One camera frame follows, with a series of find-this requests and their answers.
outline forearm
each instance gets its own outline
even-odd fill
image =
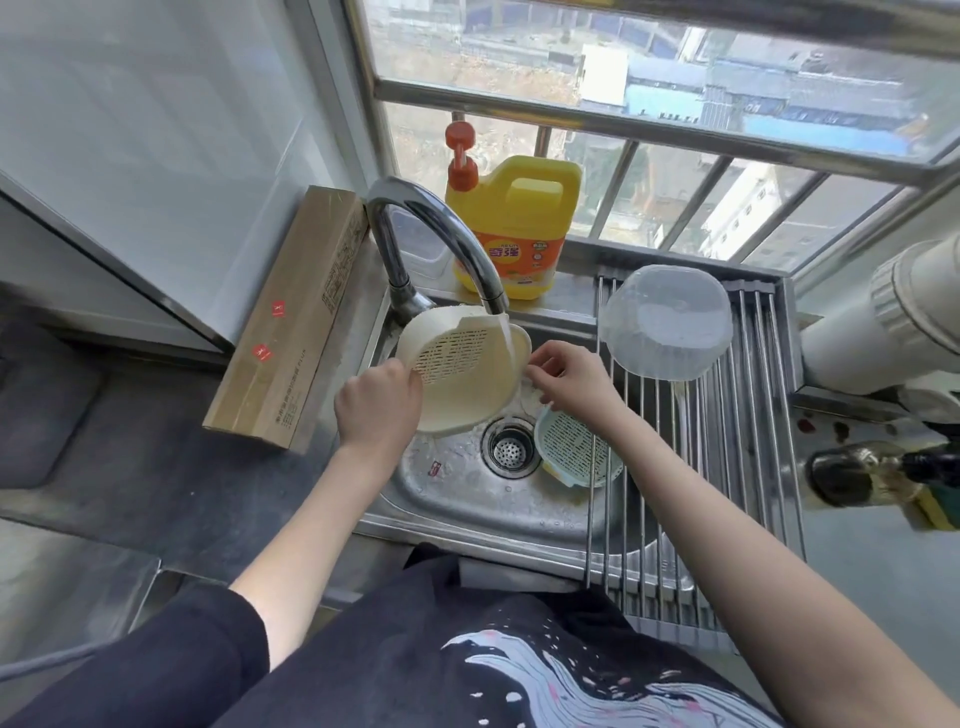
[[[271,669],[303,642],[333,566],[368,505],[366,494],[389,476],[382,470],[337,450],[297,513],[230,585],[263,619]]]
[[[935,725],[953,704],[869,619],[625,408],[604,436],[747,662],[801,726]]]

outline orange pump cap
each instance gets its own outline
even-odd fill
[[[480,180],[476,162],[467,156],[467,149],[476,142],[476,132],[469,122],[454,121],[447,125],[445,137],[446,146],[453,150],[447,181],[457,192],[470,192]]]

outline plastic strainer basket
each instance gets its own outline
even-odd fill
[[[452,435],[496,415],[513,398],[530,349],[526,331],[483,306],[442,306],[416,316],[400,334],[396,357],[423,380],[417,430]]]
[[[590,453],[593,433],[564,412],[545,407],[534,427],[534,444],[543,458],[543,467],[566,486],[590,484]],[[607,485],[607,443],[597,438],[593,485]],[[623,461],[611,450],[610,476],[623,472]]]

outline blue roof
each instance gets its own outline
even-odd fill
[[[628,85],[624,97],[627,113],[631,116],[643,115],[659,119],[678,116],[679,121],[692,123],[699,119],[704,111],[704,101],[700,94],[691,91],[674,91],[670,88],[655,88],[649,85]]]
[[[808,124],[805,121],[778,119],[760,114],[744,114],[743,131],[752,136],[842,149],[846,152],[886,157],[909,157],[910,155],[910,142],[893,132],[870,131],[830,124]]]

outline cardboard box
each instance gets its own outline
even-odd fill
[[[290,447],[367,228],[354,193],[307,189],[204,427]]]

